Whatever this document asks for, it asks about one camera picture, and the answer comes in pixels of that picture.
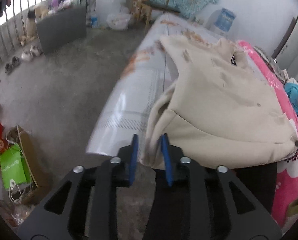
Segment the bed with floral sheet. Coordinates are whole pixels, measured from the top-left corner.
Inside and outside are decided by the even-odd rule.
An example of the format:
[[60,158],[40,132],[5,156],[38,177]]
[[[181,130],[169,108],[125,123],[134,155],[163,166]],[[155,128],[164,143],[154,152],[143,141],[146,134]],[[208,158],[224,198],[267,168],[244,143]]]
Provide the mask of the bed with floral sheet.
[[114,157],[138,135],[138,150],[144,138],[151,109],[178,77],[178,71],[160,44],[162,36],[192,33],[209,43],[221,36],[174,14],[156,19],[131,57],[103,108],[86,147],[87,154]]

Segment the pink floral quilt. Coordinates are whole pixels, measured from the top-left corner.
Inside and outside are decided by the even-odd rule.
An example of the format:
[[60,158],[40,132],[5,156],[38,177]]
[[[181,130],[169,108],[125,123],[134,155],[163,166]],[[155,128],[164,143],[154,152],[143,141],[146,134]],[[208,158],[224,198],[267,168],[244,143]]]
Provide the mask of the pink floral quilt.
[[[275,93],[282,117],[288,128],[292,128],[298,137],[298,117],[284,90],[284,85],[272,73],[261,56],[246,41],[239,40],[241,47],[254,68],[255,74],[264,77]],[[287,232],[298,219],[298,150],[284,157],[277,163],[277,179],[272,207],[272,217]]]

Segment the brown paper bag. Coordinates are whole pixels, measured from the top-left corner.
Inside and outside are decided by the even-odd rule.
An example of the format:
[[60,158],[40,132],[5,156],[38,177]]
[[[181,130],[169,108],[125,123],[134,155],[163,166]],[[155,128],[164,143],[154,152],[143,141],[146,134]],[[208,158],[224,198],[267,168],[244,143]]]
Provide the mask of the brown paper bag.
[[16,125],[7,132],[6,139],[20,146],[31,175],[31,191],[25,194],[20,203],[37,204],[46,196],[51,187],[47,174],[42,170],[31,136],[21,126]]

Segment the white plastic bag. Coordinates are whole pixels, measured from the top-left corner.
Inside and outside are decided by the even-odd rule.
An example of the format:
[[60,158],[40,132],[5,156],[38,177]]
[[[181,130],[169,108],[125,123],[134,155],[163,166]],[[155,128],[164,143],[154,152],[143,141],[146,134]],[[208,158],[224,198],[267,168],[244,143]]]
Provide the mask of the white plastic bag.
[[106,23],[112,30],[126,30],[129,26],[129,21],[131,19],[131,14],[118,13],[109,14]]

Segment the white sneakers pair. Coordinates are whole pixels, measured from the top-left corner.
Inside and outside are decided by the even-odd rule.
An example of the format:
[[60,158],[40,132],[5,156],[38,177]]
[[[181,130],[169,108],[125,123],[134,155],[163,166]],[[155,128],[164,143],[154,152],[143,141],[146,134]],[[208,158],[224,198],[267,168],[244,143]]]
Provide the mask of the white sneakers pair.
[[38,46],[31,46],[28,50],[22,52],[21,60],[24,62],[29,62],[35,57],[39,57],[41,54],[42,51]]

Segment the dark grey shoes pair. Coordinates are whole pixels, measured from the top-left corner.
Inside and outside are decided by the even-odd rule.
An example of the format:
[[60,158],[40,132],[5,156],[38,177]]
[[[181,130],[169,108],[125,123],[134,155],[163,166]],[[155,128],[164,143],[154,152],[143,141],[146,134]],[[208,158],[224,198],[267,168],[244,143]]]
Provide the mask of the dark grey shoes pair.
[[7,62],[5,65],[5,73],[9,75],[16,67],[20,65],[20,63],[21,60],[18,57],[12,57],[10,62]]

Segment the dark grey board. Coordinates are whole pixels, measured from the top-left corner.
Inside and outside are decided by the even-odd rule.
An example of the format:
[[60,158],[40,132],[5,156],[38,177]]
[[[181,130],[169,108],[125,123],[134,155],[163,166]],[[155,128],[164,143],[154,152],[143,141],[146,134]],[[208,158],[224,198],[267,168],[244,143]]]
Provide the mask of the dark grey board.
[[48,15],[36,23],[42,52],[47,55],[86,37],[86,8],[77,5]]

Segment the water dispenser with blue bottle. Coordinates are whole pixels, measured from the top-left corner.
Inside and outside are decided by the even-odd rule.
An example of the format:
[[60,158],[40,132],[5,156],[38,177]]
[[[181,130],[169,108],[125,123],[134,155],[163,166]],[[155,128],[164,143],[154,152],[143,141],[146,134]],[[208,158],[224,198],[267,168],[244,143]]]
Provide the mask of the water dispenser with blue bottle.
[[236,15],[234,12],[226,8],[222,8],[218,13],[216,20],[210,26],[210,30],[222,37],[228,37],[230,28],[233,25],[235,18]]

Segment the wooden chair black seat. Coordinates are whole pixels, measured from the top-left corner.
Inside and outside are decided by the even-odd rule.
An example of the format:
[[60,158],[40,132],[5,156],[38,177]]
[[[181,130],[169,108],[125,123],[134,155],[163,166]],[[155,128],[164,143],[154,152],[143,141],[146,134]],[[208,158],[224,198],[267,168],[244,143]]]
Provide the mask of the wooden chair black seat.
[[153,10],[159,10],[164,12],[171,12],[174,14],[180,14],[180,10],[175,6],[169,5],[170,0],[164,0],[162,2],[154,0],[132,0],[131,14],[136,22],[139,22],[144,16],[146,18],[146,25],[149,24]]

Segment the green paper bag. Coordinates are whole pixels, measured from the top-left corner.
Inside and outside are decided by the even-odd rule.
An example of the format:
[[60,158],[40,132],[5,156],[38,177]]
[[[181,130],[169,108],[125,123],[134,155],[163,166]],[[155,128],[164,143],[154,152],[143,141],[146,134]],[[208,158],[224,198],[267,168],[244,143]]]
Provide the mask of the green paper bag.
[[26,159],[18,144],[10,146],[0,154],[0,170],[4,188],[10,188],[10,181],[14,180],[16,185],[31,182],[31,175]]

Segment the cream fleece jacket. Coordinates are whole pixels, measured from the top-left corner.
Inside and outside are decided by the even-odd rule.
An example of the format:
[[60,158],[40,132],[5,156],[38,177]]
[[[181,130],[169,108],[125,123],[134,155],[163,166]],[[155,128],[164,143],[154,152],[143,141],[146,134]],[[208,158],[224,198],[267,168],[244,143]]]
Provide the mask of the cream fleece jacket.
[[221,38],[215,44],[184,35],[160,40],[178,77],[154,104],[139,160],[164,168],[160,137],[199,164],[215,168],[281,161],[296,150],[272,88],[256,78],[246,54]]

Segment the grey knitted blanket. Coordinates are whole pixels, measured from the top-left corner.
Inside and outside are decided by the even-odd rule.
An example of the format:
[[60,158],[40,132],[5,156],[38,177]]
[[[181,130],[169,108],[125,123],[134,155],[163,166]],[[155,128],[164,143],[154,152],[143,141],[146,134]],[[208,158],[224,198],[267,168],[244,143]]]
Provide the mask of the grey knitted blanket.
[[284,85],[288,77],[284,74],[284,72],[280,69],[278,64],[275,62],[273,58],[268,56],[263,49],[260,47],[254,46],[253,49],[261,56],[269,70],[276,75],[279,81]]

